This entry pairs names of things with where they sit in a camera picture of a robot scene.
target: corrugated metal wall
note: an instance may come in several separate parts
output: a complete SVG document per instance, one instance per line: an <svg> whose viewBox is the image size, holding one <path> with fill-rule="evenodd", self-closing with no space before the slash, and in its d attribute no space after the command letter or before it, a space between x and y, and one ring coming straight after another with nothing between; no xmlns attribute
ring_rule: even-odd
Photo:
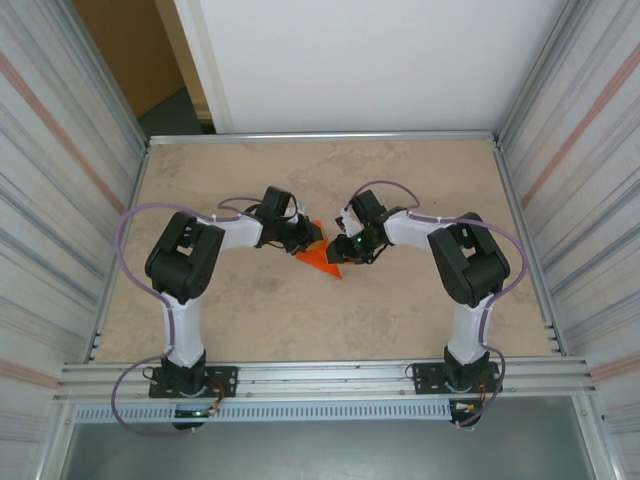
<svg viewBox="0 0 640 480"><path fill-rule="evenodd" d="M144 153L60 4L0 9L0 478L24 478L82 361Z"/></svg>
<svg viewBox="0 0 640 480"><path fill-rule="evenodd" d="M640 2L591 2L558 60L506 162L565 347L587 357L640 478Z"/></svg>

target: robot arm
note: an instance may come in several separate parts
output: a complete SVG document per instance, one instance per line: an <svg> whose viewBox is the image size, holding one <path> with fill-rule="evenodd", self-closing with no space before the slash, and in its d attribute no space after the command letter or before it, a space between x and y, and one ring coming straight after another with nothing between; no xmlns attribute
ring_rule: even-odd
<svg viewBox="0 0 640 480"><path fill-rule="evenodd" d="M288 208L290 200L295 208ZM211 281L221 251L261 248L272 242L295 255L312 250L323 239L322 230L303 213L289 192L269 187L262 201L232 218L196 218L185 212L173 215L145 264L163 305L165 352L162 368L168 384L185 395L203 388L205 349L200 339L200 296ZM168 314L173 314L173 324ZM174 329L174 344L169 343Z"/></svg>
<svg viewBox="0 0 640 480"><path fill-rule="evenodd" d="M336 219L345 232L327 250L330 263L371 264L389 246L410 245L430 251L442 283L454 300L454 325L445 348L448 383L459 391L477 383L488 367L489 352L480 342L481 318L491 297L502 290L509 263L488 230L465 224L426 223L401 207L387 210L367 190L354 197L350 211ZM461 218L481 220L468 213Z"/></svg>

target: ventilated metal strip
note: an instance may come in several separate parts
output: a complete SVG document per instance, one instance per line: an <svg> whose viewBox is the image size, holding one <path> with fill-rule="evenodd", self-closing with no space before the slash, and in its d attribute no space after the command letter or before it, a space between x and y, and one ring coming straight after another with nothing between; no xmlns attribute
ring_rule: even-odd
<svg viewBox="0 0 640 480"><path fill-rule="evenodd" d="M193 418L176 418L176 404L129 404L118 413L130 423L192 422ZM182 405L181 409L199 406ZM209 422L273 422L323 420L451 420L446 399L325 401L325 402L222 402ZM109 405L82 405L77 423L114 423Z"/></svg>

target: aluminum frame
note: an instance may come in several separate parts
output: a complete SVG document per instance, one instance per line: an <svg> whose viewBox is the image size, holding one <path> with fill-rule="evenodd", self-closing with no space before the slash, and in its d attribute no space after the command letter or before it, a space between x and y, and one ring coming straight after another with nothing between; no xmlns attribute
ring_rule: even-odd
<svg viewBox="0 0 640 480"><path fill-rule="evenodd" d="M548 329L550 342L562 348L561 332L555 329L556 314L549 300L549 290L537 263L535 250L524 222L521 207L509 178L501 150L494 136L487 131L463 132L380 132L380 133L320 133L320 134L260 134L218 135L194 137L152 137L150 146L166 144L202 143L263 143L263 142L319 142L319 141L380 141L380 140L461 140L483 139L491 142L503 187L518 233L532 260L532 277L536 295ZM141 167L132 204L139 194L148 153ZM100 323L104 322L106 305L115 283L113 269L105 291ZM387 360L362 362L296 362L296 363L230 363L239 366L237 396L226 402L270 402L274 405L290 401L336 402L383 400L415 401L417 398L473 398L473 395L416 396L413 382L405 376L405 368L413 362L438 360ZM53 400L55 415L51 421L52 434L41 452L36 478L58 478L70 446L76 415L82 405L105 405L110 402L113 384L125 365L89 364L68 365L64 368L59 389ZM149 399L148 380L142 377L142 368L136 369L123 381L118 392L118 406L143 404L176 404L176 399ZM596 394L586 362L580 357L509 357L508 374L501 397L569 396L589 450L597 479L619 478L619 472L607 446L607 437L594 420L596 413L590 400ZM202 399L180 399L180 404L202 403ZM583 412L588 407L587 415Z"/></svg>
<svg viewBox="0 0 640 480"><path fill-rule="evenodd" d="M144 175L147 171L147 165L149 164L149 155L151 153L151 148L147 148L144 155L142 156L142 160L140 162L140 167L138 168L138 173L136 175L135 182L133 184L133 190L131 192L131 198L129 203L127 204L127 210L131 209L138 203L138 197L140 196L140 191L142 190L142 181L144 180ZM122 233L123 239L126 239L129 236L129 229L131 228L131 222L129 222ZM96 313L95 318L95 328L93 330L93 335L90 337L90 341L87 342L84 349L84 362L89 362L95 358L95 349L100 344L100 336L102 335L102 329L104 328L104 322L107 318L107 312L109 310L109 304L111 303L111 297L113 296L113 289L116 286L116 278L118 276L118 261L114 255L113 260L111 261L111 266L109 267L109 273L107 274L107 281L104 284L104 289L102 291L102 300L100 301L100 306L98 307L98 311Z"/></svg>
<svg viewBox="0 0 640 480"><path fill-rule="evenodd" d="M189 145L219 143L273 143L273 142L354 142L401 140L493 140L490 130L440 130L407 132L324 132L324 133L255 133L220 135L153 136L155 145Z"/></svg>
<svg viewBox="0 0 640 480"><path fill-rule="evenodd" d="M416 362L442 359L361 362L215 363L239 367L236 397L226 402L282 402L331 400L389 400L421 398L477 398L475 394L415 394L405 375ZM118 402L202 403L202 398L150 399L149 381L142 375L148 365L132 371L120 385ZM54 404L110 402L113 385L127 365L68 365L63 369ZM580 357L508 357L504 397L584 396L595 394L589 369Z"/></svg>

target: doorway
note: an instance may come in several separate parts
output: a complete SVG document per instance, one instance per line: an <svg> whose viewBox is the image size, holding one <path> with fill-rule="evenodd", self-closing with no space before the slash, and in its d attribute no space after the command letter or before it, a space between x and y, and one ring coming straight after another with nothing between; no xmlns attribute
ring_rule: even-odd
<svg viewBox="0 0 640 480"><path fill-rule="evenodd" d="M172 0L73 0L145 136L215 133Z"/></svg>

